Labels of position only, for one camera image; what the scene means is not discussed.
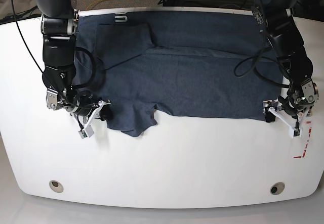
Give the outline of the black robot arm image-left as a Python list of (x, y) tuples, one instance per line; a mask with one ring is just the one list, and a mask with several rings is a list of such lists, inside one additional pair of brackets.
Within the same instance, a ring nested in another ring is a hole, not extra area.
[[(88, 121), (113, 119), (109, 101), (94, 96), (89, 89), (103, 80), (101, 66), (87, 49), (76, 46), (79, 14), (71, 0), (36, 0), (42, 12), (43, 35), (42, 80), (47, 88), (47, 107), (65, 109), (75, 118)], [(76, 76), (74, 64), (77, 52), (87, 55), (91, 62), (91, 76), (81, 84), (72, 83)]]

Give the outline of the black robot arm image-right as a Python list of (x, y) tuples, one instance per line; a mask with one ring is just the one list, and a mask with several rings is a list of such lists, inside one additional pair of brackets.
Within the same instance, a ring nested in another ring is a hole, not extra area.
[[(268, 123), (277, 118), (282, 120), (291, 137), (301, 136), (301, 125), (319, 98), (317, 85), (312, 80), (313, 63), (307, 56), (304, 40), (293, 18), (293, 6), (297, 1), (254, 0), (252, 12), (263, 36), (261, 49), (249, 57), (252, 64), (246, 72), (235, 74), (235, 77), (243, 78), (253, 72), (259, 79), (288, 90), (286, 97), (264, 101), (263, 113)], [(289, 84), (277, 83), (257, 70), (263, 54), (269, 50), (274, 51), (275, 63)]]

